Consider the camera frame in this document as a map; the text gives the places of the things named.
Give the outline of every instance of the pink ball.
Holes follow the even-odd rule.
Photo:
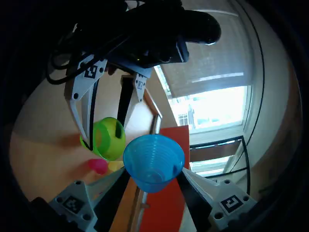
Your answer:
[[[104,159],[90,159],[88,166],[97,174],[103,175],[107,172],[109,164]]]

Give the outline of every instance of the green plastic cup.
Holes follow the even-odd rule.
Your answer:
[[[80,137],[83,147],[86,145]],[[105,160],[118,159],[126,146],[126,135],[122,124],[115,118],[108,117],[93,124],[93,153]]]

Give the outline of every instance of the blue plastic cup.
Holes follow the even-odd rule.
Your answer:
[[[123,163],[137,186],[147,193],[162,190],[182,171],[182,148],[163,135],[143,135],[124,150]]]

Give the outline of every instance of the red board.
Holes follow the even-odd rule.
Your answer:
[[[179,126],[163,128],[160,134],[176,141],[185,154],[185,168],[189,169],[189,127]],[[178,232],[185,207],[185,199],[174,179],[158,193],[148,193],[147,204],[144,210],[140,232]]]

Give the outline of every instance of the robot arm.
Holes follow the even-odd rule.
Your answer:
[[[122,168],[90,185],[75,181],[49,205],[82,231],[108,231],[122,198],[121,187],[126,187],[123,185],[126,178],[129,176]],[[183,168],[177,181],[197,231],[227,229],[256,204],[230,180],[216,183]]]

